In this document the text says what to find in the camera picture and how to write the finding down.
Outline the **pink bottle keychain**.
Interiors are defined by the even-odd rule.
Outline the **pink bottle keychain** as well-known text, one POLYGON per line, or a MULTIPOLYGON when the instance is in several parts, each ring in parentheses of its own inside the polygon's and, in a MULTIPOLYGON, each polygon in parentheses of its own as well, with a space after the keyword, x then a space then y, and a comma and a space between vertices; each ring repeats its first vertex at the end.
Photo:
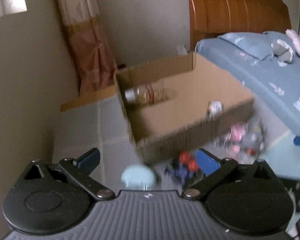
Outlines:
POLYGON ((225 148, 225 151, 231 157, 235 157, 240 152, 240 144, 248 131, 248 124, 239 122, 230 127, 230 129, 214 140, 214 146, 225 148))

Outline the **grey cartoon figure toy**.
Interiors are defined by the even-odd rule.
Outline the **grey cartoon figure toy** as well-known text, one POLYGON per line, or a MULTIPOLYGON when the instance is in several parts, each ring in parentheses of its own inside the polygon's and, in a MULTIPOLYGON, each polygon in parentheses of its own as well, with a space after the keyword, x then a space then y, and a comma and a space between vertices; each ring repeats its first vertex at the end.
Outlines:
POLYGON ((265 148, 267 129, 260 119, 251 120, 241 140, 241 150, 252 157, 258 157, 265 148))

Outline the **glass bottle with yellow beads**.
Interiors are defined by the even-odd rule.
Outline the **glass bottle with yellow beads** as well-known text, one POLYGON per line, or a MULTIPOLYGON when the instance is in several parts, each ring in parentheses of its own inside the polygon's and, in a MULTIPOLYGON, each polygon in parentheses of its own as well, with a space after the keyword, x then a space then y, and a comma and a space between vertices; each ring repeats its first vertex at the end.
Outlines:
POLYGON ((147 83, 125 90, 124 96, 130 105, 153 105, 168 99, 168 92, 161 81, 147 83))

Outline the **red round caps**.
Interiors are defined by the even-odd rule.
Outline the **red round caps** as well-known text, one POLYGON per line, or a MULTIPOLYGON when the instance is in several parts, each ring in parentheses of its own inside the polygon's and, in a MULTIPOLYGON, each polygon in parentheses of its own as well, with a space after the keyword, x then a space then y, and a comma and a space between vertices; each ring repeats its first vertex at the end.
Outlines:
POLYGON ((185 166, 190 172, 197 172, 199 170, 196 160, 189 152, 181 152, 179 154, 179 163, 185 166))

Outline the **light blue egg case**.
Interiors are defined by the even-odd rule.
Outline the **light blue egg case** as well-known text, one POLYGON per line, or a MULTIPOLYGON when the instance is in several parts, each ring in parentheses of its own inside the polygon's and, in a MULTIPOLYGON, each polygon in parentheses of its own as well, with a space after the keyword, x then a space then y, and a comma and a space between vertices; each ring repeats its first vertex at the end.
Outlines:
POLYGON ((148 191, 157 184, 157 176, 148 166, 133 164, 122 172, 121 183, 130 190, 148 191))

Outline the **brown cardboard box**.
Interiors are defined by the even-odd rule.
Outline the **brown cardboard box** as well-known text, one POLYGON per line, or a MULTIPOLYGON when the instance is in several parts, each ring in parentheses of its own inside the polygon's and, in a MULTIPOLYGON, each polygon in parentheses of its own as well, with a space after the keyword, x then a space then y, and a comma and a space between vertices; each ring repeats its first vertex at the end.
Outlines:
POLYGON ((253 113, 252 92, 197 53, 118 70, 115 85, 130 141, 139 160, 149 165, 197 149, 253 113), (157 81, 164 84, 167 100, 145 106, 126 101, 125 90, 157 81), (222 102, 224 111, 208 120, 210 101, 222 102))

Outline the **pink beige curtain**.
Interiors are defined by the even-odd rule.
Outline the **pink beige curtain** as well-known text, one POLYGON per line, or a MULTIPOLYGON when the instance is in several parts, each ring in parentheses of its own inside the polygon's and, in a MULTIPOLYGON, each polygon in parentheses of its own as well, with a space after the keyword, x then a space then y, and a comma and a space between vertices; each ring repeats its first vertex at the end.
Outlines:
POLYGON ((97 0, 57 0, 80 78, 79 93, 114 83, 117 64, 104 31, 97 0))

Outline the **blue floral bed sheet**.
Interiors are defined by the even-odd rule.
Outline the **blue floral bed sheet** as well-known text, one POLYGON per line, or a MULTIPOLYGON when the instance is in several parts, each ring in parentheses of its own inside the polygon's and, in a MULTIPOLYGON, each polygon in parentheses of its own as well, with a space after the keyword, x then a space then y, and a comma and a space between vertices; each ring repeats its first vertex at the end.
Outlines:
POLYGON ((195 52, 230 72, 300 136, 300 112, 294 103, 300 98, 300 57, 292 63, 274 57, 259 60, 220 38, 197 42, 195 52))

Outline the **blue floral pillow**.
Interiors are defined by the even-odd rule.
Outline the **blue floral pillow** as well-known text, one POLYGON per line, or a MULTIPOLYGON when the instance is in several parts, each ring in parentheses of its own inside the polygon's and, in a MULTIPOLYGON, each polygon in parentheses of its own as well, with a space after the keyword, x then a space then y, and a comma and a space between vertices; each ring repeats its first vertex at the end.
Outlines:
POLYGON ((284 40, 288 43, 293 48, 294 56, 296 55, 296 49, 293 42, 286 34, 278 31, 265 31, 263 33, 226 33, 219 35, 218 38, 229 42, 259 60, 265 60, 266 58, 275 56, 271 48, 271 43, 277 39, 284 40))

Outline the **grey plush toy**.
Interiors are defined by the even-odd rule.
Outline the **grey plush toy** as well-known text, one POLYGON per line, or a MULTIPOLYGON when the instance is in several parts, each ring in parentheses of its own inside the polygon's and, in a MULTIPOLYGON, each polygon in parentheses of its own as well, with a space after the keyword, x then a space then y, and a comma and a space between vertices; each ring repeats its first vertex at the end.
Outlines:
POLYGON ((284 40, 275 40, 271 43, 271 48, 273 54, 279 59, 279 61, 292 63, 294 57, 293 48, 284 40))

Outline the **wooden bed headboard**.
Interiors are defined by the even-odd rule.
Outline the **wooden bed headboard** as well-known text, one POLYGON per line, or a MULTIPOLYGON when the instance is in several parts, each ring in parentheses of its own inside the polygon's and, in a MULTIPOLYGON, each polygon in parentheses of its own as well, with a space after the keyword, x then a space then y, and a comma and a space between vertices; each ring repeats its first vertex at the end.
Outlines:
POLYGON ((284 33, 292 27, 282 0, 189 0, 190 49, 230 32, 284 33))

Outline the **small silver keychain charm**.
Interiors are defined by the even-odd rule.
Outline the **small silver keychain charm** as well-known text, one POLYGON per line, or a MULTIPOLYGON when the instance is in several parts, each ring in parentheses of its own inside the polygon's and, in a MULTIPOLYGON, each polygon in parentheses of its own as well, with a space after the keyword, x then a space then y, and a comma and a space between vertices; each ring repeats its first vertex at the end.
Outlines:
POLYGON ((223 103, 220 101, 210 101, 208 103, 207 111, 206 111, 206 117, 208 120, 214 118, 215 116, 223 113, 224 106, 223 103))

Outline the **white wall socket plug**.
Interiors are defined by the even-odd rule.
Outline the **white wall socket plug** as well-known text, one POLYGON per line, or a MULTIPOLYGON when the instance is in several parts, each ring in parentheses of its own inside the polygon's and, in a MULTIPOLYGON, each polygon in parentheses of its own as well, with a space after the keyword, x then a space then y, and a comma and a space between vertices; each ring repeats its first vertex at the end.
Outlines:
POLYGON ((178 55, 187 55, 189 52, 185 46, 177 46, 177 54, 178 55))

